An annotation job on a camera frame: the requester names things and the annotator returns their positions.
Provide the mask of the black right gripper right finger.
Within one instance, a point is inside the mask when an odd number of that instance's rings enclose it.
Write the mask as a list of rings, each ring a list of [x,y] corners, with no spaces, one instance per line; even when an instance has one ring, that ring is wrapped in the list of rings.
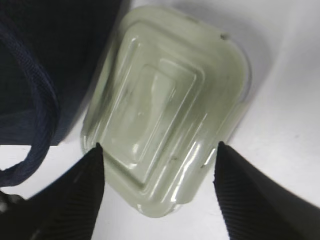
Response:
[[[219,142],[213,181],[231,240],[318,240],[320,209]]]

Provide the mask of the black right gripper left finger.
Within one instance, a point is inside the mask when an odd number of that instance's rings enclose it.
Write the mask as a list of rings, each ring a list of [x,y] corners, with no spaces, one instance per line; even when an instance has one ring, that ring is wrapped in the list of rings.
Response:
[[[105,190],[99,143],[30,198],[0,193],[2,240],[90,240]]]

